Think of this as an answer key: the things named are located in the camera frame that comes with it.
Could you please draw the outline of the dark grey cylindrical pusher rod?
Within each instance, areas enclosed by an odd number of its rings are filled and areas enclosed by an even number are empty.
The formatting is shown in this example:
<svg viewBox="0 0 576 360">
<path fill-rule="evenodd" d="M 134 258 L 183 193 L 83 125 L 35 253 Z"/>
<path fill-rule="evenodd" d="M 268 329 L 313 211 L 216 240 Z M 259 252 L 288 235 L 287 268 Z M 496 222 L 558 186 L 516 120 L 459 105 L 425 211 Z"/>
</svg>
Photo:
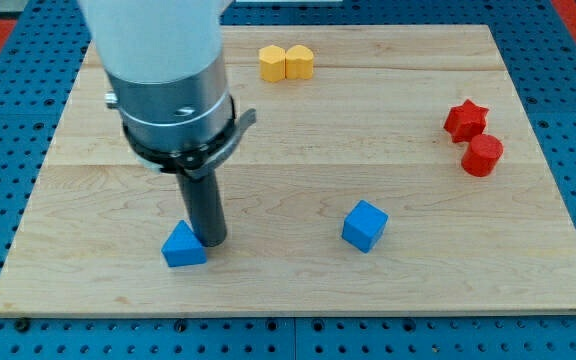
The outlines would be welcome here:
<svg viewBox="0 0 576 360">
<path fill-rule="evenodd" d="M 216 174 L 193 179 L 178 172 L 176 177 L 195 236 L 204 247 L 221 245 L 227 226 Z"/>
</svg>

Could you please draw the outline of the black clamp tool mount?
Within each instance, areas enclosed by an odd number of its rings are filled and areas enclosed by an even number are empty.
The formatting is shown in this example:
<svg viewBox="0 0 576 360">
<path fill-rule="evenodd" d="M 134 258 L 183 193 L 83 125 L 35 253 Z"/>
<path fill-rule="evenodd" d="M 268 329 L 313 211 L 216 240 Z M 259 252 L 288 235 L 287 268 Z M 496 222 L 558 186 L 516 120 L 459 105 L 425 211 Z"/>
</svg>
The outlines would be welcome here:
<svg viewBox="0 0 576 360">
<path fill-rule="evenodd" d="M 203 139 L 200 127 L 226 111 L 226 122 L 217 132 Z M 234 100 L 192 119 L 177 123 L 143 122 L 121 111 L 123 133 L 138 160 L 148 169 L 165 174 L 177 173 L 201 180 L 215 172 L 233 153 L 246 130 L 256 123 L 256 111 L 237 115 Z"/>
</svg>

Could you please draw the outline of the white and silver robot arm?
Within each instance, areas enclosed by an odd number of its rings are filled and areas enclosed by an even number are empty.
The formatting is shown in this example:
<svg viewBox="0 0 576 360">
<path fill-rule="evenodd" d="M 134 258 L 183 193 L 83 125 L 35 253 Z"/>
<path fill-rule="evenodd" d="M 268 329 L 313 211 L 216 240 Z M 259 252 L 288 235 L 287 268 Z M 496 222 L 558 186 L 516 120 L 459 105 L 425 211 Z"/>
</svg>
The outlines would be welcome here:
<svg viewBox="0 0 576 360">
<path fill-rule="evenodd" d="M 220 17 L 226 1 L 79 0 L 138 159 L 177 177 L 192 229 L 205 247 L 227 236 L 217 168 L 256 112 L 239 113 L 227 81 Z"/>
</svg>

